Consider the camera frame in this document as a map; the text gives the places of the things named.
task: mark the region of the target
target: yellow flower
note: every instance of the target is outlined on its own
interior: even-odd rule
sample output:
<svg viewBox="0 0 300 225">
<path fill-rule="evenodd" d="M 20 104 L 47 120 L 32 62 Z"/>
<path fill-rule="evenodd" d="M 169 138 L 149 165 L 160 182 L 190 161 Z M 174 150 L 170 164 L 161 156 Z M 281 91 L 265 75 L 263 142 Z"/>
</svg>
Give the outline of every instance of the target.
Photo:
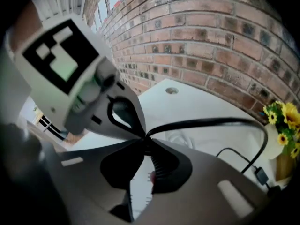
<svg viewBox="0 0 300 225">
<path fill-rule="evenodd" d="M 300 114 L 296 106 L 292 103 L 283 104 L 281 110 L 285 117 L 284 122 L 287 123 L 290 129 L 296 129 L 296 125 L 300 124 Z"/>
<path fill-rule="evenodd" d="M 283 102 L 280 102 L 280 101 L 276 101 L 275 103 L 276 103 L 276 104 L 279 104 L 280 106 L 283 106 L 283 105 L 284 105 L 284 103 L 283 103 Z"/>
<path fill-rule="evenodd" d="M 266 106 L 264 106 L 263 107 L 263 111 L 264 111 L 264 113 L 268 116 L 269 115 L 269 113 L 268 113 L 268 110 L 267 110 L 267 107 Z"/>
<path fill-rule="evenodd" d="M 278 135 L 277 141 L 282 146 L 286 146 L 289 143 L 289 140 L 284 133 Z"/>
<path fill-rule="evenodd" d="M 273 111 L 269 112 L 269 123 L 270 124 L 275 124 L 277 121 L 277 115 Z"/>
<path fill-rule="evenodd" d="M 300 151 L 300 143 L 296 143 L 296 147 L 291 152 L 292 159 L 295 159 L 298 156 L 299 151 Z"/>
</svg>

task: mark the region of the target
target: white container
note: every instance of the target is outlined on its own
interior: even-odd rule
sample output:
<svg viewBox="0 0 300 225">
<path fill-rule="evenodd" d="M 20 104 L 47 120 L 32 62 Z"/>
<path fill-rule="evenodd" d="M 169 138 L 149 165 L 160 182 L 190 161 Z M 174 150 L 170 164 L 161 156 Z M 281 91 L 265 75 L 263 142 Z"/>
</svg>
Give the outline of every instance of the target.
<svg viewBox="0 0 300 225">
<path fill-rule="evenodd" d="M 269 123 L 265 126 L 265 129 L 268 132 L 268 143 L 262 154 L 265 156 L 265 158 L 273 160 L 279 154 L 281 154 L 283 146 L 277 141 L 278 131 L 275 125 Z"/>
</svg>

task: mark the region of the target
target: black cable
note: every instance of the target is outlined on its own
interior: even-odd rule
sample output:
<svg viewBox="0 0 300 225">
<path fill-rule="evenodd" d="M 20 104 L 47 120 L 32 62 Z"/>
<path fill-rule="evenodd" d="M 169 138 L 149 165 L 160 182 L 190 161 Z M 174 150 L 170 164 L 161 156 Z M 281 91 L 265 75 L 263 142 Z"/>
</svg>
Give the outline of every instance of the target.
<svg viewBox="0 0 300 225">
<path fill-rule="evenodd" d="M 216 155 L 216 157 L 218 157 L 218 156 L 220 155 L 220 153 L 223 152 L 224 150 L 230 150 L 230 151 L 233 151 L 234 153 L 236 153 L 237 155 L 239 155 L 241 158 L 243 158 L 244 160 L 246 160 L 248 163 L 250 163 L 250 160 L 249 160 L 248 158 L 246 158 L 245 156 L 243 156 L 242 154 L 240 154 L 237 150 L 235 150 L 235 149 L 233 149 L 233 148 L 224 148 L 224 149 L 222 149 L 222 150 Z M 258 167 L 255 166 L 254 164 L 252 164 L 252 166 L 255 168 L 255 176 L 256 176 L 256 178 L 258 179 L 258 181 L 260 182 L 260 184 L 266 185 L 267 189 L 270 190 L 270 187 L 269 187 L 268 183 L 267 183 L 267 182 L 262 183 L 262 179 L 261 179 L 262 177 L 261 177 L 261 176 L 258 176 L 258 175 L 256 174 L 257 171 L 259 171 L 260 169 L 263 171 L 263 169 L 262 169 L 261 167 L 258 168 Z"/>
<path fill-rule="evenodd" d="M 235 152 L 237 155 L 239 155 L 241 158 L 243 158 L 244 160 L 246 160 L 248 163 L 250 163 L 250 160 L 248 158 L 246 158 L 245 156 L 241 155 L 237 150 L 233 149 L 233 148 L 224 148 L 222 149 L 217 155 L 216 157 L 218 157 L 220 155 L 221 152 L 223 152 L 224 150 L 231 150 L 233 152 Z"/>
<path fill-rule="evenodd" d="M 251 167 L 254 162 L 258 159 L 258 157 L 262 154 L 268 142 L 268 134 L 266 129 L 255 120 L 244 119 L 244 118 L 208 118 L 208 119 L 195 119 L 195 120 L 186 120 L 180 122 L 174 122 L 165 124 L 159 127 L 156 127 L 150 130 L 146 137 L 150 137 L 156 133 L 176 130 L 176 129 L 184 129 L 184 128 L 201 128 L 201 127 L 212 127 L 212 126 L 250 126 L 255 127 L 263 131 L 263 143 L 257 154 L 254 158 L 248 163 L 248 165 L 241 171 L 244 173 Z"/>
</svg>

